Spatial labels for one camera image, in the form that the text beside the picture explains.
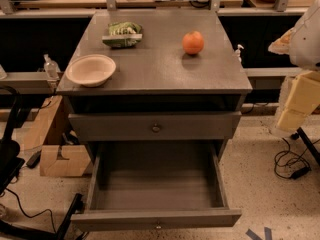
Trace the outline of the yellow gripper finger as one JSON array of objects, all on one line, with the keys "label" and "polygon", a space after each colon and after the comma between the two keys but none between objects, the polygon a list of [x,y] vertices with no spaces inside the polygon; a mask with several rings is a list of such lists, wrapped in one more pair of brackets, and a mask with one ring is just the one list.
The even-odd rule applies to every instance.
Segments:
[{"label": "yellow gripper finger", "polygon": [[280,38],[272,42],[268,51],[278,55],[288,55],[293,28],[286,31]]},{"label": "yellow gripper finger", "polygon": [[281,138],[289,137],[319,105],[319,72],[307,70],[295,77],[287,76],[280,89],[279,106],[271,133]]}]

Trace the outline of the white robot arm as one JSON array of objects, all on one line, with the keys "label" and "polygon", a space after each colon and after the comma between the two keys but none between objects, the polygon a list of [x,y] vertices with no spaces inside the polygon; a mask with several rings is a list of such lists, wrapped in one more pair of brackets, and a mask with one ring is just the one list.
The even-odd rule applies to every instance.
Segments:
[{"label": "white robot arm", "polygon": [[302,71],[287,76],[281,86],[279,107],[271,133],[289,137],[320,105],[320,0],[315,0],[296,24],[272,42],[268,51],[288,55]]}]

